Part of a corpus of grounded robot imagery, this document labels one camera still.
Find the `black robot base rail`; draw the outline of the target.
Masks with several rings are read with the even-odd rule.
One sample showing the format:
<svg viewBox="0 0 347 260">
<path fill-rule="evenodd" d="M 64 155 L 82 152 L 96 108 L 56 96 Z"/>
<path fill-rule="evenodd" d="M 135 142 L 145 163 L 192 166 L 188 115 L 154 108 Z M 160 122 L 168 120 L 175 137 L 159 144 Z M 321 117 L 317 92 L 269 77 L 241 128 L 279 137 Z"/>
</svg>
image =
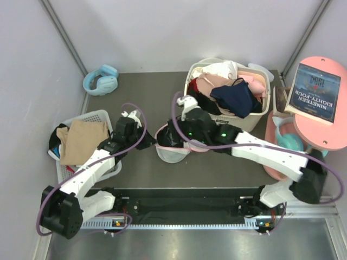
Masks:
<svg viewBox="0 0 347 260">
<path fill-rule="evenodd" d="M 264 206 L 256 188 L 112 188 L 115 206 L 105 214 L 127 213 L 133 225 L 231 225 L 265 217 L 273 223 L 282 204 Z"/>
</svg>

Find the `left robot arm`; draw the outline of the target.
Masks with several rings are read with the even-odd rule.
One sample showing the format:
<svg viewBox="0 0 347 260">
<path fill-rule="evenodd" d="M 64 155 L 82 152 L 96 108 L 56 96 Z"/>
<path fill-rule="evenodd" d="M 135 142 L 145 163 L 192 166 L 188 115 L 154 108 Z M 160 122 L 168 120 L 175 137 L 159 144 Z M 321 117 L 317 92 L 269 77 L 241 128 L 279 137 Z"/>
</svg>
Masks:
<svg viewBox="0 0 347 260">
<path fill-rule="evenodd" d="M 147 131 L 146 117 L 137 107 L 130 113 L 122 112 L 115 130 L 103 140 L 91 157 L 70 177 L 57 186 L 47 186 L 42 192 L 41 206 L 36 220 L 36 231 L 45 236 L 58 234 L 73 238 L 82 225 L 101 213 L 117 215 L 122 211 L 120 194 L 103 188 L 92 196 L 87 193 L 95 183 L 133 149 L 143 150 L 155 144 Z"/>
</svg>

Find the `white mesh laundry bag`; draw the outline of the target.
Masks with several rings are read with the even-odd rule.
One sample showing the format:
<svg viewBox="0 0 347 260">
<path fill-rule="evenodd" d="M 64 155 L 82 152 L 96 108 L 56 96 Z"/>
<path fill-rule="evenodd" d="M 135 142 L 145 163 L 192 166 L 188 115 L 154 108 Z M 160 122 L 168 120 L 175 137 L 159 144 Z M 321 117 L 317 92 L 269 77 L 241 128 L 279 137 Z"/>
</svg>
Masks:
<svg viewBox="0 0 347 260">
<path fill-rule="evenodd" d="M 159 132 L 159 130 L 163 129 L 165 126 L 168 126 L 168 124 L 165 124 L 164 126 L 158 129 L 158 131 L 155 133 L 155 139 L 157 137 L 157 133 Z M 209 151 L 209 149 L 200 148 L 185 141 L 184 141 L 183 148 L 164 147 L 164 146 L 160 146 L 158 142 L 155 144 L 155 147 L 160 159 L 170 164 L 175 164 L 182 161 L 191 152 L 205 153 Z"/>
</svg>

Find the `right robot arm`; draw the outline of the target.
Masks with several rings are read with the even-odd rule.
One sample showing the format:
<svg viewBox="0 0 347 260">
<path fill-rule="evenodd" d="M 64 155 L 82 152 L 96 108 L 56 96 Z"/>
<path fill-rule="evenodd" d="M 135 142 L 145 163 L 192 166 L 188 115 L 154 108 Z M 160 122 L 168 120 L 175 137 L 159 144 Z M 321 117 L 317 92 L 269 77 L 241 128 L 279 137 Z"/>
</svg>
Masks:
<svg viewBox="0 0 347 260">
<path fill-rule="evenodd" d="M 248 159 L 287 177 L 285 181 L 259 188 L 253 200 L 257 213 L 264 215 L 273 207 L 296 199 L 307 204 L 321 202 L 327 176 L 321 151 L 293 151 L 233 125 L 218 125 L 190 95 L 174 95 L 171 116 L 177 135 L 194 147 Z"/>
</svg>

